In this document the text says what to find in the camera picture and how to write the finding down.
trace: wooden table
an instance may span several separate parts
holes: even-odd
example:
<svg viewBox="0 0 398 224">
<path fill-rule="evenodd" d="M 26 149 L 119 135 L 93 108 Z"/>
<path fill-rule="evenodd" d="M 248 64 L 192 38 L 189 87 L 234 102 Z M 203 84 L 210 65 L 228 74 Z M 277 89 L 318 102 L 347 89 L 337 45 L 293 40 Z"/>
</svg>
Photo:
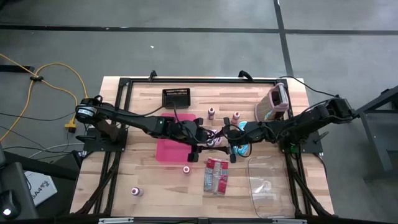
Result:
<svg viewBox="0 0 398 224">
<path fill-rule="evenodd" d="M 100 95 L 105 102 L 114 104 L 119 78 L 104 77 Z M 297 115 L 308 107 L 305 87 L 294 79 L 288 79 L 288 85 L 293 112 Z M 193 113 L 197 117 L 204 118 L 204 127 L 220 130 L 224 125 L 223 118 L 231 117 L 235 111 L 241 113 L 240 121 L 254 121 L 254 105 L 267 94 L 271 86 L 244 83 L 135 83 L 129 110 L 143 114 L 159 107 L 162 89 L 191 88 L 191 106 L 188 109 L 178 110 L 178 113 Z M 209 107 L 216 110 L 213 121 L 206 119 Z M 172 113 L 172 110 L 161 109 L 154 115 L 162 113 Z M 223 139 L 222 145 L 226 144 L 226 139 Z M 229 156 L 223 152 L 203 152 L 200 154 L 199 162 L 192 164 L 192 174 L 185 176 L 182 174 L 183 165 L 165 165 L 156 161 L 156 145 L 157 140 L 141 130 L 129 129 L 126 150 L 122 154 L 119 167 L 112 216 L 229 218 L 256 218 L 258 215 L 293 216 L 294 209 L 290 199 L 284 156 L 276 145 L 269 142 L 253 144 L 251 158 L 259 158 L 250 161 L 250 170 L 248 170 L 250 158 L 238 156 L 237 163 L 229 163 L 226 195 L 203 193 L 203 178 L 208 157 L 229 159 Z M 103 152 L 95 152 L 83 161 L 71 212 L 77 211 L 97 187 L 103 157 Z M 333 213 L 322 164 L 318 158 L 310 154 L 304 154 L 302 159 L 309 189 L 326 210 Z M 263 197 L 260 197 L 262 199 L 256 200 L 256 205 L 252 200 L 249 172 L 252 185 L 255 181 L 253 175 L 272 182 L 271 194 L 262 195 Z M 143 188 L 144 195 L 132 196 L 130 192 L 133 187 Z M 297 189 L 300 208 L 304 210 L 302 193 L 298 186 Z M 104 192 L 102 209 L 106 205 L 108 189 Z"/>
</svg>

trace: snack package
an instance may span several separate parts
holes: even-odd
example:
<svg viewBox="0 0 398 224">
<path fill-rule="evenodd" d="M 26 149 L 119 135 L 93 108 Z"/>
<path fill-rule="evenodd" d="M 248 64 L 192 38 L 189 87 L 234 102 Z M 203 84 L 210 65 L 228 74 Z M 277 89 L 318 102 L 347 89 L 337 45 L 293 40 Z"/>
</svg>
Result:
<svg viewBox="0 0 398 224">
<path fill-rule="evenodd" d="M 228 161 L 208 158 L 203 190 L 214 194 L 225 194 L 228 181 Z"/>
</svg>

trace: yellow extension cord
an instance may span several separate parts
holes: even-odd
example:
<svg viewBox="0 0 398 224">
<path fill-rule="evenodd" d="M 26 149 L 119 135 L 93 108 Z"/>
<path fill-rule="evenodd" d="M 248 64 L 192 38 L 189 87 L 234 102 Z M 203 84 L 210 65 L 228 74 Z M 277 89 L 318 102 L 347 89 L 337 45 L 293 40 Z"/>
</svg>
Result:
<svg viewBox="0 0 398 224">
<path fill-rule="evenodd" d="M 83 85 L 83 89 L 84 89 L 84 92 L 85 92 L 85 98 L 88 98 L 87 91 L 86 91 L 86 86 L 85 86 L 85 83 L 83 82 L 83 79 L 81 79 L 81 76 L 79 75 L 79 73 L 76 72 L 76 71 L 75 71 L 73 68 L 71 68 L 69 65 L 65 65 L 64 63 L 50 63 L 50 64 L 46 64 L 46 65 L 41 66 L 35 73 L 33 73 L 33 72 L 31 72 L 30 70 L 28 70 L 28 69 L 26 69 L 25 67 L 23 67 L 22 65 L 20 65 L 19 63 L 13 61 L 13 60 L 10 59 L 9 57 L 7 57 L 7 56 L 5 56 L 5 55 L 3 55 L 3 54 L 0 54 L 0 56 L 2 56 L 3 58 L 7 59 L 8 61 L 10 61 L 10 62 L 12 62 L 12 63 L 18 65 L 19 67 L 21 67 L 21 68 L 24 69 L 25 71 L 29 72 L 29 73 L 30 73 L 31 75 L 33 75 L 34 77 L 38 77 L 38 76 L 39 76 L 39 73 L 41 72 L 41 70 L 42 70 L 43 68 L 49 67 L 49 66 L 51 66 L 51 65 L 60 65 L 60 66 L 64 66 L 64 67 L 70 69 L 74 74 L 77 75 L 77 77 L 80 79 L 81 84 Z M 77 101 L 76 96 L 75 96 L 73 93 L 71 93 L 70 91 L 65 90 L 65 89 L 63 89 L 63 88 L 59 88 L 59 87 L 53 86 L 53 85 L 49 84 L 48 82 L 46 82 L 45 80 L 42 80 L 42 82 L 45 83 L 46 85 L 48 85 L 49 87 L 53 88 L 53 89 L 60 90 L 60 91 L 64 91 L 65 93 L 68 93 L 69 95 L 71 95 L 71 96 L 75 99 L 75 104 L 76 104 L 76 106 L 77 106 L 78 101 Z M 33 84 L 34 84 L 34 83 L 35 83 L 34 81 L 30 81 L 29 91 L 28 91 L 28 94 L 27 94 L 27 99 L 26 99 L 25 107 L 24 107 L 24 109 L 22 110 L 22 112 L 21 112 L 21 114 L 19 115 L 19 117 L 18 117 L 18 118 L 14 121 L 14 123 L 11 125 L 11 127 L 9 128 L 9 130 L 0 138 L 0 142 L 2 142 L 2 140 L 10 133 L 10 130 L 13 129 L 13 127 L 18 123 L 18 121 L 19 121 L 19 119 L 21 118 L 21 116 L 25 113 L 25 110 L 26 110 L 27 106 L 29 105 L 30 94 L 32 93 L 32 87 L 33 87 Z M 75 117 L 73 117 L 73 118 L 69 121 L 69 123 L 65 125 L 65 127 L 66 127 L 66 128 L 69 128 L 69 127 L 76 127 L 76 124 L 75 124 Z"/>
</svg>

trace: black basket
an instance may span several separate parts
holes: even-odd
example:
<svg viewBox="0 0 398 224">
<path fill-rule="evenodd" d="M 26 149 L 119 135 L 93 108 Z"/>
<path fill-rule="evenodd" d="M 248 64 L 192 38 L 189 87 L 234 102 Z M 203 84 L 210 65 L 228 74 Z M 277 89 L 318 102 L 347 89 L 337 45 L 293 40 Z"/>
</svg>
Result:
<svg viewBox="0 0 398 224">
<path fill-rule="evenodd" d="M 162 106 L 167 109 L 188 108 L 191 106 L 191 93 L 189 88 L 163 90 Z"/>
</svg>

